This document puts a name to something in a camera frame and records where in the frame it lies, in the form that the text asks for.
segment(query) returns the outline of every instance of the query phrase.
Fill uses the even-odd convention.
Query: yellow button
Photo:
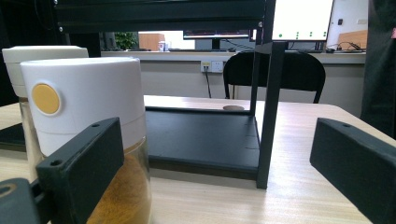
[[[38,84],[32,90],[32,97],[39,110],[46,114],[54,114],[59,109],[58,93],[47,84]]]

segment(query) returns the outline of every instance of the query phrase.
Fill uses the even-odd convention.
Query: brown powder
[[[144,168],[132,153],[118,170],[87,223],[149,223],[151,196]]]

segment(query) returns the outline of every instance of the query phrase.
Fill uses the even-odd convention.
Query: chair backrest
[[[245,51],[235,54],[224,65],[223,78],[226,99],[230,99],[228,85],[251,86],[254,52]],[[286,51],[283,62],[281,89],[296,91],[315,91],[314,104],[317,104],[326,80],[322,63],[314,56]],[[259,87],[267,86],[269,55],[261,55]]]

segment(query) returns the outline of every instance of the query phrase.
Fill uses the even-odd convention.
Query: wooden table
[[[146,96],[146,105],[222,109],[249,102]],[[262,122],[264,102],[258,102]],[[0,129],[21,122],[18,105],[0,107]],[[279,103],[268,189],[254,181],[151,169],[153,223],[370,223],[309,163],[318,117],[337,119],[396,142],[333,105]],[[0,149],[0,180],[28,178],[26,154]]]

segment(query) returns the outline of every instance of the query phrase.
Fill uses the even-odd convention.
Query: power outlet
[[[212,73],[222,73],[223,67],[224,67],[224,62],[213,61],[212,62]]]
[[[212,72],[212,62],[210,61],[201,61],[201,72]]]

